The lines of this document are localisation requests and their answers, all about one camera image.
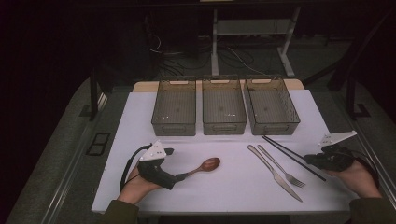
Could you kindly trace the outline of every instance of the chopsticks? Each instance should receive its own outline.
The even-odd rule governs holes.
[[[302,164],[300,161],[297,161],[294,157],[292,157],[289,153],[295,155],[296,157],[300,158],[300,159],[304,159],[304,157],[300,156],[299,154],[293,152],[292,150],[288,149],[287,147],[284,147],[282,145],[280,145],[278,142],[272,140],[271,138],[263,135],[262,138],[264,140],[266,140],[269,144],[271,144],[273,147],[277,148],[279,151],[283,152],[283,154],[287,155],[289,158],[291,158],[292,160],[294,160],[295,162],[299,163],[301,166],[303,166],[307,171],[311,172],[312,174],[314,174],[315,176],[317,176],[319,179],[326,181],[326,179],[321,176],[318,175],[315,171],[311,170],[309,167],[307,167],[306,165]]]

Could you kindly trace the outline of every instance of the white tabletop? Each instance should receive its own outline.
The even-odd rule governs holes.
[[[270,137],[300,155],[319,153],[318,142],[329,131],[311,93],[304,90],[290,91],[290,97],[301,123],[293,135]],[[173,155],[165,158],[162,165],[163,170],[171,175],[195,169],[211,157],[219,157],[221,164],[213,172],[197,173],[176,183],[172,190],[158,189],[151,192],[138,204],[141,214],[301,214],[348,211],[348,203],[357,198],[337,178],[325,175],[311,166],[326,177],[327,181],[324,182],[260,136],[253,136],[248,123],[243,135],[203,135],[200,92],[197,92],[197,134],[157,137],[150,123],[155,99],[156,92],[130,93],[92,211],[106,211],[110,201],[120,193],[120,178],[128,159],[138,148],[158,139],[164,147],[175,150]],[[302,198],[302,203],[283,190],[265,165],[247,148],[248,145],[258,144],[266,148],[288,173],[305,182],[302,189],[290,185]],[[134,164],[141,154],[137,155]]]

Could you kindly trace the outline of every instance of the fork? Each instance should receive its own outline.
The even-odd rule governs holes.
[[[302,188],[305,183],[301,182],[300,180],[298,180],[296,177],[286,173],[286,171],[282,168],[282,166],[279,165],[279,163],[277,163],[277,161],[261,146],[261,145],[257,145],[257,147],[259,148],[259,150],[265,155],[267,156],[282,172],[283,174],[285,174],[286,179],[292,184],[295,185],[297,187]]]

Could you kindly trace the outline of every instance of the gray translucent bin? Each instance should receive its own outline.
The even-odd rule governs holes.
[[[202,88],[204,134],[243,134],[248,118],[239,77],[204,77]]]
[[[195,122],[195,77],[163,77],[151,119],[155,135],[194,136]]]
[[[246,76],[244,88],[253,135],[291,135],[300,118],[281,78]]]

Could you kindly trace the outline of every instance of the sleeve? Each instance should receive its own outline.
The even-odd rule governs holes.
[[[135,224],[138,211],[134,204],[113,200],[98,224]]]
[[[393,206],[381,198],[361,198],[350,204],[352,224],[393,224],[396,212]]]

